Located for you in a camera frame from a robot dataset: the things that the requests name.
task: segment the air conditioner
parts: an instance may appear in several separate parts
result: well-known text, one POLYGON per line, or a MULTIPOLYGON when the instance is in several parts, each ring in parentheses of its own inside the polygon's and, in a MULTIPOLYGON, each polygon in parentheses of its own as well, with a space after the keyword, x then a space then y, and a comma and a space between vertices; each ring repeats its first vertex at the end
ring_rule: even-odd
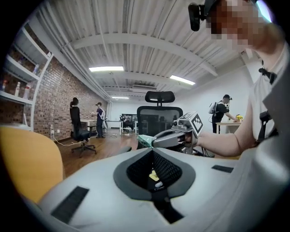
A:
POLYGON ((156 91, 157 88, 154 86, 147 86, 147 85, 133 85, 132 88, 130 88, 130 91, 132 92, 142 92, 147 93, 148 91, 156 91))

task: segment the head-mounted camera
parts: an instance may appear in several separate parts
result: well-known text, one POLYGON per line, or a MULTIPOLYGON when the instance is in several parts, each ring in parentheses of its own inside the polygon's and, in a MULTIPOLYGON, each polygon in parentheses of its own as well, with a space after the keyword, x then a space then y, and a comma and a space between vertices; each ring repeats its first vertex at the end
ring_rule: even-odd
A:
MULTIPOLYGON (((191 3, 188 6, 190 28, 192 31, 199 31, 200 21, 204 21, 211 8, 220 0, 205 0, 204 5, 198 5, 191 3)), ((256 3, 257 0, 250 0, 252 3, 256 3)))

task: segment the white shirt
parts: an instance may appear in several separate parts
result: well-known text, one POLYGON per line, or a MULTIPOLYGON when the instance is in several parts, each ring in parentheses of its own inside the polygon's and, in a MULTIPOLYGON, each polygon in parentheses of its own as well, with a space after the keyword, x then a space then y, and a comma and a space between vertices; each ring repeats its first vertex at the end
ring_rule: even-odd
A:
MULTIPOLYGON (((279 77, 283 74, 284 68, 286 68, 286 64, 288 62, 289 54, 288 54, 288 44, 285 43, 284 48, 282 50, 281 55, 277 59, 275 65, 269 72, 273 72, 277 74, 277 78, 275 82, 279 79, 279 77)), ((272 85, 270 84, 270 80, 267 76, 261 76, 254 84, 252 89, 250 90, 250 102, 252 105, 252 117, 253 117, 253 136, 255 140, 258 139, 260 130, 261 130, 261 120, 260 113, 267 111, 264 103, 262 102, 265 97, 271 92, 272 85)), ((269 137, 269 135, 274 130, 274 121, 270 120, 266 125, 265 138, 269 137)))

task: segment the shelf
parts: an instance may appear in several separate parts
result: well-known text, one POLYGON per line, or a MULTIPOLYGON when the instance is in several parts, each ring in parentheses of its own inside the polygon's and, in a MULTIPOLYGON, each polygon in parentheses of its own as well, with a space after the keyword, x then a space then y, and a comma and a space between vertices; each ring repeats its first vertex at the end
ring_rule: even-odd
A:
POLYGON ((19 79, 22 79, 25 82, 30 82, 30 81, 35 81, 35 80, 39 81, 38 76, 36 76, 34 73, 24 68, 21 64, 16 62, 10 56, 6 57, 6 62, 4 64, 4 71, 8 72, 9 74, 13 76, 16 76, 19 79))
POLYGON ((16 103, 20 103, 20 104, 30 104, 30 105, 32 105, 32 103, 33 103, 31 100, 24 99, 22 97, 17 97, 15 95, 6 93, 4 91, 0 91, 0 97, 6 99, 8 101, 16 102, 16 103))
POLYGON ((31 38, 25 28, 22 28, 16 36, 14 46, 34 64, 46 62, 49 57, 31 38))
POLYGON ((16 129, 22 129, 22 130, 26 130, 26 131, 31 131, 31 127, 25 124, 21 124, 21 123, 1 123, 0 126, 4 126, 4 127, 12 127, 12 128, 16 128, 16 129))

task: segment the wooden floor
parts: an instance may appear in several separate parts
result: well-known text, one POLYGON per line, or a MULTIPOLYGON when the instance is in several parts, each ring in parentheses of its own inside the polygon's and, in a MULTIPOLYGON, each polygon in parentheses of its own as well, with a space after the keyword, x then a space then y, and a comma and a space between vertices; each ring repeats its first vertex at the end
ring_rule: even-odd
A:
MULTIPOLYGON (((73 139, 63 142, 64 145, 69 145, 72 142, 76 142, 73 139)), ((79 157, 79 152, 76 151, 72 153, 72 148, 80 146, 80 144, 75 144, 71 146, 62 146, 58 144, 58 148, 61 152, 65 176, 68 177, 74 172, 78 171, 81 167, 87 165, 96 160, 101 160, 110 156, 116 155, 118 150, 124 146, 131 146, 133 150, 137 149, 138 140, 137 135, 119 135, 119 130, 110 130, 106 135, 105 139, 91 138, 88 145, 95 145, 97 154, 93 151, 86 150, 82 153, 82 157, 79 157), (117 134, 116 138, 111 137, 112 134, 117 134)), ((215 158, 225 159, 224 157, 216 155, 215 158)))

